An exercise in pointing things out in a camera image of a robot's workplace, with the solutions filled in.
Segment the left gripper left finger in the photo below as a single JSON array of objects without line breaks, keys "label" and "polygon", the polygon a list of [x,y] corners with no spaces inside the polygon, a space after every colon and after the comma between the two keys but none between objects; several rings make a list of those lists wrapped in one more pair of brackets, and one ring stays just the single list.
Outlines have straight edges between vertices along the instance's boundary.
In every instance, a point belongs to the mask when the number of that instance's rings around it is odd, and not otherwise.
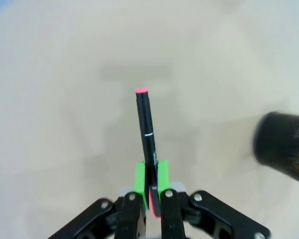
[{"label": "left gripper left finger", "polygon": [[138,239],[146,235],[148,181],[145,163],[136,166],[135,181],[112,202],[100,198],[50,236],[51,239]]}]

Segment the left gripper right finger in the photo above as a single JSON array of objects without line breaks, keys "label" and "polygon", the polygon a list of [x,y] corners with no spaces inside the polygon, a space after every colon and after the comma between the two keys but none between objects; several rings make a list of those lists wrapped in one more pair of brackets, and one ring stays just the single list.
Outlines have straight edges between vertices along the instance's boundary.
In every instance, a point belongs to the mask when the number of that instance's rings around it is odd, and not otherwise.
[{"label": "left gripper right finger", "polygon": [[268,239],[271,232],[206,191],[188,195],[172,188],[168,162],[160,161],[157,176],[161,209],[161,236],[186,238],[184,222],[213,239]]}]

